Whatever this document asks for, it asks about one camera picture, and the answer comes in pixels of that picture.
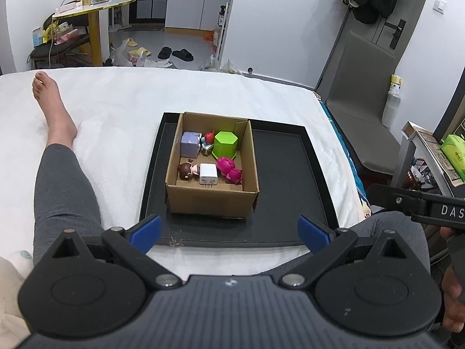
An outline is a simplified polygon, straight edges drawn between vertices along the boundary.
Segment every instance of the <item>grey pants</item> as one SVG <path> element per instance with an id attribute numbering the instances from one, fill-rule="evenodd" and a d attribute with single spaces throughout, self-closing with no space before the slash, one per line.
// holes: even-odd
<path id="1" fill-rule="evenodd" d="M 100 235 L 103 231 L 92 185 L 73 151 L 64 145 L 52 144 L 44 151 L 35 183 L 34 215 L 34 263 L 65 228 L 74 228 L 81 236 Z M 429 272 L 429 253 L 423 229 L 403 214 L 375 214 L 351 229 L 363 237 L 378 236 L 385 229 L 397 231 Z M 298 257 L 265 274 L 275 278 L 284 275 L 309 255 Z"/>

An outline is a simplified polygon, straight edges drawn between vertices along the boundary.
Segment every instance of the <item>white phone charger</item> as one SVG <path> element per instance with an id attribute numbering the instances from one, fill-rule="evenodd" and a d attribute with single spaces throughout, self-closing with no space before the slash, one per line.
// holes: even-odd
<path id="1" fill-rule="evenodd" d="M 216 185 L 218 184 L 218 172 L 215 164 L 201 164 L 201 171 L 199 175 L 199 182 L 201 185 Z"/>

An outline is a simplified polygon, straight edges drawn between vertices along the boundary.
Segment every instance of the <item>blue gripper pad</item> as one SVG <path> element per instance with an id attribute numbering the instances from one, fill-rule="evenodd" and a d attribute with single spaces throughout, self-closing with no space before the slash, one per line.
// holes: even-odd
<path id="1" fill-rule="evenodd" d="M 147 253 L 161 236 L 161 218 L 149 216 L 146 219 L 134 227 L 135 230 L 129 237 L 129 242 L 142 253 Z"/>
<path id="2" fill-rule="evenodd" d="M 320 224 L 312 223 L 301 216 L 297 223 L 299 238 L 311 252 L 316 253 L 329 245 L 335 237 L 334 231 Z"/>

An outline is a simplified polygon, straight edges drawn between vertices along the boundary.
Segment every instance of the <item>round tabletop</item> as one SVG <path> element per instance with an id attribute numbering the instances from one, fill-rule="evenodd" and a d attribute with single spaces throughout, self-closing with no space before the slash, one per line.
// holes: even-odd
<path id="1" fill-rule="evenodd" d="M 91 13 L 93 11 L 98 11 L 98 10 L 103 10 L 103 9 L 114 8 L 116 6 L 126 5 L 126 4 L 132 3 L 134 1 L 136 1 L 136 0 L 108 0 L 105 3 L 98 3 L 98 4 L 87 5 L 87 6 L 77 6 L 76 8 L 73 8 L 71 10 L 67 10 L 67 11 L 64 11 L 62 13 L 54 14 L 52 16 L 52 18 L 53 19 L 61 19 L 61 18 L 79 16 L 81 14 L 87 14 L 87 13 Z"/>

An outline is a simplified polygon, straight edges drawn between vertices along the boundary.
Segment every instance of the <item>yellow slipper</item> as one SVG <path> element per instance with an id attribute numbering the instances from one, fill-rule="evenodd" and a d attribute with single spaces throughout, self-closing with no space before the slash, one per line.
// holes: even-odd
<path id="1" fill-rule="evenodd" d="M 147 48 L 143 48 L 143 47 L 139 48 L 139 50 L 131 50 L 129 51 L 129 54 L 134 55 L 134 56 L 140 56 L 140 54 L 143 51 L 146 53 L 147 56 L 150 56 L 152 54 L 150 51 L 147 50 Z"/>
<path id="2" fill-rule="evenodd" d="M 127 46 L 128 47 L 135 47 L 137 46 L 137 43 L 134 41 L 134 39 L 132 38 L 128 38 L 129 39 L 129 42 L 127 42 Z"/>

